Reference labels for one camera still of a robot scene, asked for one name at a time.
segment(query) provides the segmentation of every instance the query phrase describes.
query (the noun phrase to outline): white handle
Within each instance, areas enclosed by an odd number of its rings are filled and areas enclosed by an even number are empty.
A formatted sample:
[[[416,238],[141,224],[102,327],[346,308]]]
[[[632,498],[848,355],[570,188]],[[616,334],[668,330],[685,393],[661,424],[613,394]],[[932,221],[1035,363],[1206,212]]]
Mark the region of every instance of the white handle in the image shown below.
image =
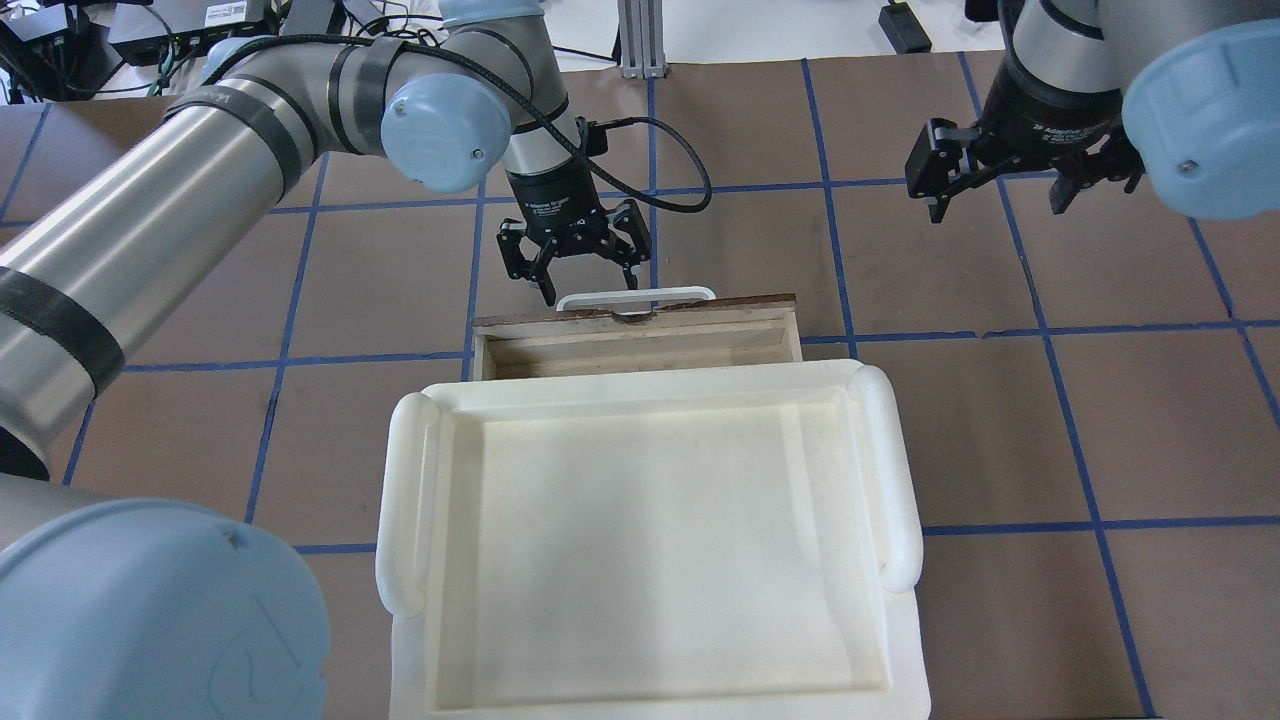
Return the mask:
[[[439,420],[440,409],[421,393],[401,398],[392,414],[374,577],[383,605],[399,618],[412,618],[426,609],[426,593],[419,585],[413,555],[417,519],[424,505],[421,495],[431,489],[422,487],[422,459],[428,433]],[[429,507],[426,516],[430,516]]]
[[[603,307],[605,305],[626,305],[628,302],[669,302],[672,300],[716,300],[716,293],[701,286],[576,292],[561,297],[559,302],[556,304],[556,310]]]
[[[868,488],[868,500],[881,584],[890,592],[908,592],[919,582],[924,568],[924,533],[915,507],[893,387],[879,368],[870,365],[859,368],[849,384],[849,393],[861,406],[872,443],[876,483]]]

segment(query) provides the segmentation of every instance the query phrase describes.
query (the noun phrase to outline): white floor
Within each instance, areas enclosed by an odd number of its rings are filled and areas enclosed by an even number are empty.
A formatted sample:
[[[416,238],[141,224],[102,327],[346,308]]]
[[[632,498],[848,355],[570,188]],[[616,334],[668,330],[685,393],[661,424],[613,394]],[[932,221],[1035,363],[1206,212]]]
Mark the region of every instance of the white floor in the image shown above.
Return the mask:
[[[436,14],[435,0],[406,0],[415,14]],[[877,24],[884,0],[663,0],[663,41],[669,63],[753,63],[800,58],[891,55]],[[995,23],[970,23],[964,0],[910,0],[933,50],[996,50],[1004,46]],[[613,51],[618,28],[616,0],[543,0],[552,41],[600,55]],[[398,13],[387,5],[388,13]],[[100,22],[109,23],[102,13]],[[198,82],[204,60],[179,73],[170,92]],[[561,54],[563,70],[609,63]],[[132,87],[155,78],[155,68],[125,65],[104,90]],[[145,90],[102,95],[145,95]]]

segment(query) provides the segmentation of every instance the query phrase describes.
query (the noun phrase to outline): white tray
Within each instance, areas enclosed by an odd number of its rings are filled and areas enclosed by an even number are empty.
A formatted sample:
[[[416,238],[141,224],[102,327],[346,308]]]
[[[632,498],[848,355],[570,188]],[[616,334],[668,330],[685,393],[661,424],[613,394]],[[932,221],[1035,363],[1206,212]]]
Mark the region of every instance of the white tray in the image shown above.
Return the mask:
[[[924,719],[922,548],[852,360],[433,386],[390,427],[390,716]]]

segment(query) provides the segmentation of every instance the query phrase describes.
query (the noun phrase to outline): wooden drawer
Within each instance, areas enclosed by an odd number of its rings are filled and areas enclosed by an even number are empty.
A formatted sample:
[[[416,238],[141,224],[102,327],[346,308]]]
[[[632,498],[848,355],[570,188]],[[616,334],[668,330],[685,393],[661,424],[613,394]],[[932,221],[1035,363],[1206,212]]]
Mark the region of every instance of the wooden drawer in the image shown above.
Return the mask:
[[[596,375],[800,361],[795,296],[476,318],[471,379]]]

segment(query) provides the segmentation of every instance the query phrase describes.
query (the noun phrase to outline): white label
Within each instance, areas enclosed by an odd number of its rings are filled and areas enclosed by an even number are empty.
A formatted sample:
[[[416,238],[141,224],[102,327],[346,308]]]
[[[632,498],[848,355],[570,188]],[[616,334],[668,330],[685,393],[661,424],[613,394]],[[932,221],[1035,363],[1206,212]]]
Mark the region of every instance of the white label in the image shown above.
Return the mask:
[[[205,27],[229,26],[244,22],[248,3],[223,3],[205,9]]]

